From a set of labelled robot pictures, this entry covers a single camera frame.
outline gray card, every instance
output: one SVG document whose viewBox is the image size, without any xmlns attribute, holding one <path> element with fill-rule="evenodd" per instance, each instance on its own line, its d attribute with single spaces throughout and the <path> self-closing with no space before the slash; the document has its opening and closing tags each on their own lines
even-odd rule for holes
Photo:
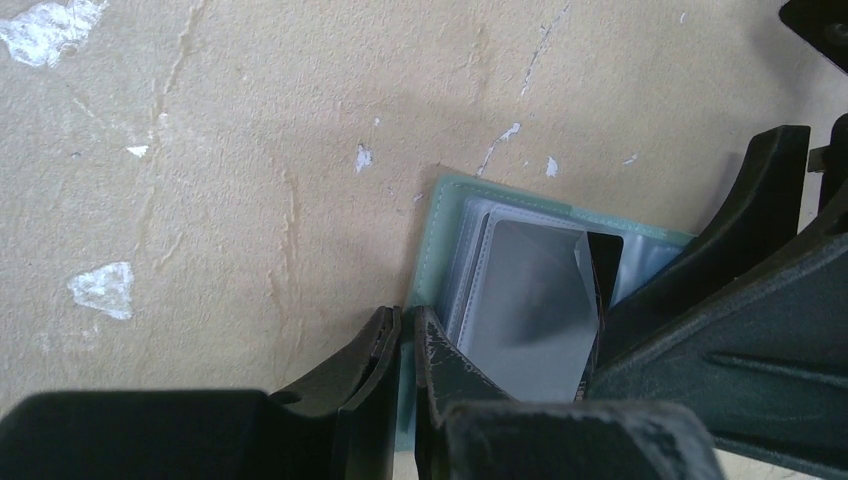
<svg viewBox="0 0 848 480">
<path fill-rule="evenodd" d="M 570 402 L 598 332 L 586 232 L 489 222 L 457 347 L 519 400 Z"/>
</svg>

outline scratch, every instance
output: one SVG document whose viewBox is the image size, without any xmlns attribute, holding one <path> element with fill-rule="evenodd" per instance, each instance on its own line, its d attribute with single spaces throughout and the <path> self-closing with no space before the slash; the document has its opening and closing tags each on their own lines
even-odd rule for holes
<svg viewBox="0 0 848 480">
<path fill-rule="evenodd" d="M 303 352 L 303 317 L 297 319 L 297 338 L 294 341 L 294 351 L 298 355 Z"/>
<path fill-rule="evenodd" d="M 65 181 L 67 177 L 62 177 L 59 180 L 59 186 L 56 187 L 56 195 L 53 195 L 53 201 L 50 202 L 50 210 L 56 210 L 59 207 L 59 202 L 62 200 L 62 191 L 65 189 Z"/>
<path fill-rule="evenodd" d="M 809 422 L 811 420 L 819 420 L 824 418 L 824 414 L 811 413 L 807 415 L 780 415 L 780 414 L 757 414 L 755 418 L 758 420 L 766 420 L 769 422 Z"/>
<path fill-rule="evenodd" d="M 288 224 L 288 228 L 286 229 L 286 244 L 289 246 L 291 260 L 294 263 L 297 260 L 297 241 L 300 235 L 300 198 L 297 194 L 297 179 L 289 174 L 288 170 L 283 170 L 283 180 L 289 187 L 289 213 L 286 216 Z"/>
<path fill-rule="evenodd" d="M 279 321 L 278 329 L 277 329 L 277 339 L 275 344 L 280 345 L 283 339 L 283 318 L 285 318 L 285 309 L 283 308 L 283 302 L 280 299 L 280 295 L 282 292 L 282 287 L 280 286 L 280 281 L 277 279 L 277 276 L 274 275 L 273 270 L 268 270 L 268 294 L 271 297 L 271 302 L 274 304 L 274 308 L 277 310 L 277 320 Z M 272 353 L 272 362 L 274 365 L 275 371 L 281 371 L 278 367 L 279 365 L 279 348 L 273 348 L 271 350 Z M 290 357 L 291 353 L 288 352 L 286 357 Z"/>
<path fill-rule="evenodd" d="M 171 76 L 165 84 L 165 95 L 171 93 L 171 90 L 177 86 L 177 77 L 183 66 L 185 66 L 186 59 L 191 54 L 191 39 L 194 37 L 197 24 L 200 23 L 200 16 L 206 10 L 207 5 L 209 5 L 209 0 L 201 0 L 199 3 L 192 5 L 188 10 L 188 21 L 186 21 L 185 29 L 180 33 L 179 37 L 180 55 L 177 57 L 177 61 L 171 66 Z"/>
<path fill-rule="evenodd" d="M 170 260 L 171 257 L 174 256 L 174 252 L 177 251 L 177 248 L 179 248 L 182 241 L 183 241 L 183 232 L 180 232 L 179 235 L 177 235 L 177 239 L 174 241 L 174 244 L 171 245 L 171 248 L 169 248 L 168 251 L 165 252 L 165 255 L 162 255 L 162 258 L 160 258 L 159 261 L 156 262 L 156 264 L 153 266 L 153 269 L 155 271 L 157 271 L 157 272 L 162 271 L 162 267 L 164 267 L 165 264 L 168 262 L 168 260 Z"/>
<path fill-rule="evenodd" d="M 168 79 L 164 82 L 164 86 L 161 90 L 156 79 L 153 79 L 153 107 L 150 109 L 151 128 L 148 131 L 148 136 L 157 147 L 161 144 L 159 134 L 157 132 L 158 127 L 161 126 L 159 123 L 163 120 L 163 117 L 167 116 L 167 113 L 165 113 L 165 96 L 170 94 L 177 86 L 177 79 L 180 72 L 185 66 L 186 59 L 189 55 L 191 55 L 192 38 L 197 31 L 198 23 L 200 23 L 200 16 L 206 11 L 206 7 L 208 5 L 209 0 L 200 0 L 200 2 L 189 7 L 188 20 L 186 20 L 185 28 L 177 38 L 179 54 L 177 55 L 177 59 L 171 65 L 171 72 L 168 75 Z"/>
<path fill-rule="evenodd" d="M 489 166 L 489 160 L 491 160 L 492 155 L 495 153 L 495 148 L 498 146 L 498 144 L 509 140 L 509 137 L 518 133 L 519 130 L 521 130 L 521 124 L 513 123 L 512 127 L 510 127 L 509 130 L 504 132 L 503 135 L 501 135 L 500 137 L 498 137 L 497 140 L 492 142 L 492 145 L 489 147 L 489 150 L 486 151 L 486 157 L 483 158 L 483 163 L 480 164 L 480 168 L 477 169 L 477 174 L 474 175 L 475 177 L 480 178 L 481 176 L 483 176 L 483 172 L 486 170 L 486 167 Z"/>
<path fill-rule="evenodd" d="M 542 40 L 539 42 L 539 46 L 536 47 L 536 50 L 533 52 L 533 57 L 530 58 L 530 65 L 527 66 L 527 73 L 524 74 L 524 84 L 521 87 L 521 96 L 527 92 L 527 88 L 530 86 L 530 77 L 533 75 L 533 69 L 536 68 L 536 62 L 539 61 L 539 57 L 548 49 L 548 40 L 550 39 L 551 32 L 554 30 L 554 27 L 565 18 L 565 15 L 568 13 L 568 9 L 571 8 L 571 4 L 568 4 L 560 10 L 559 14 L 554 18 L 554 21 L 551 22 L 551 25 L 548 28 L 542 28 Z"/>
<path fill-rule="evenodd" d="M 99 118 L 97 118 L 97 115 L 95 115 L 94 112 L 92 112 L 91 109 L 89 109 L 88 106 L 82 103 L 78 98 L 72 98 L 71 101 L 74 102 L 74 105 L 80 107 L 80 109 L 85 112 L 85 114 L 89 117 L 95 120 L 100 120 Z"/>
<path fill-rule="evenodd" d="M 150 187 L 147 193 L 147 198 L 144 199 L 144 206 L 141 209 L 141 215 L 136 222 L 136 241 L 133 248 L 133 255 L 137 256 L 144 249 L 144 244 L 147 241 L 147 231 L 150 229 L 150 222 L 153 219 L 153 197 L 156 196 L 156 187 Z"/>
<path fill-rule="evenodd" d="M 73 19 L 74 19 L 73 24 L 77 25 L 77 2 L 74 2 L 74 1 L 71 2 L 71 17 L 73 17 Z M 74 35 L 74 40 L 79 40 L 79 38 L 77 37 L 77 29 L 76 28 L 72 28 L 71 33 Z"/>
</svg>

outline floor crack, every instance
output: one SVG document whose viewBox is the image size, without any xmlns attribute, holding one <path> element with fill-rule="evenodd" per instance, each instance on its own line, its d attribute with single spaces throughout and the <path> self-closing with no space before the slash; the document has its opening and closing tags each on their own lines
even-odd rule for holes
<svg viewBox="0 0 848 480">
<path fill-rule="evenodd" d="M 153 108 L 150 111 L 150 121 L 151 121 L 151 129 L 149 132 L 149 136 L 151 140 L 154 140 L 155 144 L 159 144 L 159 135 L 156 133 L 158 128 L 160 127 L 160 122 L 163 116 L 166 116 L 165 112 L 165 97 L 170 94 L 177 86 L 177 79 L 185 67 L 186 59 L 191 55 L 191 47 L 192 47 L 192 39 L 197 33 L 197 25 L 200 23 L 200 18 L 203 13 L 206 11 L 206 8 L 209 6 L 210 0 L 200 0 L 199 2 L 192 5 L 188 10 L 188 20 L 186 20 L 185 28 L 180 33 L 177 45 L 179 47 L 179 55 L 177 56 L 176 61 L 171 65 L 171 72 L 168 75 L 167 80 L 164 82 L 164 86 L 160 90 L 158 88 L 158 82 L 153 80 Z"/>
<path fill-rule="evenodd" d="M 486 151 L 486 157 L 483 159 L 483 163 L 480 164 L 480 168 L 477 169 L 477 173 L 474 175 L 475 177 L 480 178 L 481 176 L 483 176 L 483 172 L 485 172 L 486 167 L 489 166 L 489 160 L 492 159 L 492 155 L 494 155 L 495 148 L 498 146 L 498 144 L 509 140 L 509 137 L 518 133 L 519 130 L 521 130 L 521 124 L 513 123 L 512 127 L 510 127 L 509 130 L 504 132 L 503 135 L 501 135 L 494 142 L 492 142 L 492 145 Z"/>
<path fill-rule="evenodd" d="M 527 73 L 524 75 L 524 83 L 521 87 L 521 96 L 524 96 L 524 93 L 527 92 L 527 88 L 530 86 L 530 77 L 533 75 L 533 69 L 536 67 L 536 62 L 539 61 L 539 57 L 548 49 L 548 39 L 551 36 L 551 32 L 557 26 L 557 24 L 565 18 L 565 15 L 568 13 L 568 10 L 571 8 L 571 4 L 568 4 L 560 10 L 559 14 L 554 18 L 554 21 L 551 22 L 548 28 L 542 27 L 542 40 L 539 42 L 539 46 L 536 47 L 536 50 L 533 52 L 533 57 L 530 59 L 530 65 L 527 66 Z"/>
</svg>

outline beige floor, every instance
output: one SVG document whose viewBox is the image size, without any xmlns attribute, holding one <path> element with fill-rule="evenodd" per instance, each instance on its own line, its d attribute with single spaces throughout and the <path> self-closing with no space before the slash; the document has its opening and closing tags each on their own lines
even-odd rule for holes
<svg viewBox="0 0 848 480">
<path fill-rule="evenodd" d="M 294 380 L 402 301 L 434 178 L 515 123 L 484 178 L 698 232 L 752 135 L 848 107 L 780 4 L 112 0 L 53 68 L 0 53 L 0 413 Z M 125 320 L 66 287 L 116 262 Z"/>
</svg>

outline white paint chip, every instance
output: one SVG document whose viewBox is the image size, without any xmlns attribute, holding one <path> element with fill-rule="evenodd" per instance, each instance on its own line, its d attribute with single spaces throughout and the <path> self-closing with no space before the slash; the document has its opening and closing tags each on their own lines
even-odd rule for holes
<svg viewBox="0 0 848 480">
<path fill-rule="evenodd" d="M 510 127 L 509 130 L 504 132 L 503 135 L 501 135 L 500 137 L 498 137 L 497 140 L 492 142 L 492 146 L 489 147 L 489 150 L 486 151 L 486 157 L 483 159 L 483 163 L 480 164 L 480 168 L 477 169 L 477 174 L 475 175 L 476 177 L 482 176 L 483 172 L 486 171 L 486 167 L 489 166 L 489 160 L 492 158 L 492 154 L 495 153 L 495 147 L 497 147 L 499 143 L 509 140 L 509 137 L 518 133 L 519 130 L 521 130 L 521 124 L 513 123 L 512 127 Z"/>
<path fill-rule="evenodd" d="M 139 145 L 137 147 L 127 147 L 127 151 L 132 153 L 136 157 L 141 158 L 144 156 L 145 153 L 147 153 L 147 148 L 147 145 Z"/>
<path fill-rule="evenodd" d="M 365 145 L 361 143 L 356 147 L 356 173 L 362 171 L 365 167 L 371 166 L 371 157 L 373 156 L 373 152 L 367 148 Z"/>
<path fill-rule="evenodd" d="M 74 302 L 105 312 L 118 320 L 132 318 L 130 288 L 133 274 L 129 262 L 104 265 L 68 281 Z"/>
<path fill-rule="evenodd" d="M 557 165 L 554 157 L 548 157 L 548 169 L 545 170 L 545 175 L 553 178 L 556 177 L 557 172 L 559 172 L 559 165 Z"/>
<path fill-rule="evenodd" d="M 39 3 L 12 20 L 0 20 L 0 39 L 12 59 L 31 67 L 55 67 L 63 51 L 85 45 L 109 2 Z"/>
</svg>

